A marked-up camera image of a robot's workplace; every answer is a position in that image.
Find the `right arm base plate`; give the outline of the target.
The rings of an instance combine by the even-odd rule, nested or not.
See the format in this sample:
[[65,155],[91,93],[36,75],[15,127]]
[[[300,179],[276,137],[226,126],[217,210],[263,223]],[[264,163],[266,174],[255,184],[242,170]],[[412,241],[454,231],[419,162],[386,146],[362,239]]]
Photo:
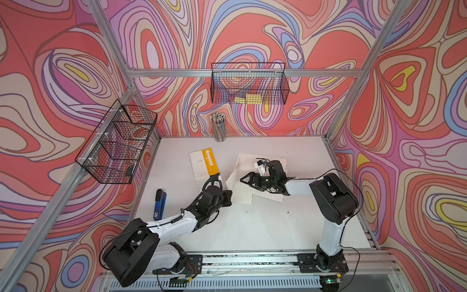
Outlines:
[[301,273],[346,274],[349,272],[343,251],[328,256],[326,253],[301,253],[297,255],[297,263]]

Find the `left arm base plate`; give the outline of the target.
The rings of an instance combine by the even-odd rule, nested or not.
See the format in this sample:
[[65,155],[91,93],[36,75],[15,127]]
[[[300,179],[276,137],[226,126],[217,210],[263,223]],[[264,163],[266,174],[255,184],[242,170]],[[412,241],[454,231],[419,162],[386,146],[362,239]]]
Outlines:
[[153,270],[153,274],[162,275],[188,275],[194,276],[201,274],[203,269],[203,255],[202,254],[188,254],[176,262],[172,268],[160,268]]

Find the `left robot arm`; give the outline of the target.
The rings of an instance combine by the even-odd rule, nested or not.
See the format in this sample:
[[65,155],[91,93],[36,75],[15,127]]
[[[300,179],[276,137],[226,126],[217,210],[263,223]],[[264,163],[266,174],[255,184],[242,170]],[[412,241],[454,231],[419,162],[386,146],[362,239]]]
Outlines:
[[221,208],[232,206],[231,198],[232,191],[209,185],[179,215],[148,223],[132,220],[103,252],[103,263],[122,287],[150,272],[197,274],[198,268],[187,263],[186,251],[174,239],[212,223]]

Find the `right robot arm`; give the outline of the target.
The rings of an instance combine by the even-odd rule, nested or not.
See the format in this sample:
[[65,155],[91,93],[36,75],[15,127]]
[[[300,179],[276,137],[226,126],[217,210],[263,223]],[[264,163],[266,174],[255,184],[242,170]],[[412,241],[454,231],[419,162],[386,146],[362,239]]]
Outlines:
[[314,178],[289,177],[278,160],[259,158],[255,163],[256,172],[249,172],[239,182],[259,191],[283,196],[312,196],[325,221],[321,241],[310,260],[300,266],[320,272],[342,271],[344,269],[344,247],[342,240],[347,222],[359,208],[356,195],[331,169]]

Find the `cream lined notebook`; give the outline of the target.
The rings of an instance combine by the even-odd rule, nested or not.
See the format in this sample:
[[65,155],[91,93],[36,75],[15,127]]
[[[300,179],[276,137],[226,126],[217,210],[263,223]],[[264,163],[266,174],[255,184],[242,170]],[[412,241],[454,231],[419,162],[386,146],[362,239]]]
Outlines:
[[211,148],[191,152],[189,159],[197,181],[206,181],[220,172]]
[[266,198],[268,200],[281,203],[283,195],[273,194],[268,191],[259,191],[250,186],[249,174],[260,173],[257,169],[259,160],[278,160],[280,161],[283,169],[287,172],[287,161],[285,158],[275,158],[272,156],[258,156],[252,154],[240,153],[234,165],[231,176],[227,179],[227,188],[232,191],[231,201],[238,204],[252,204],[254,196]]

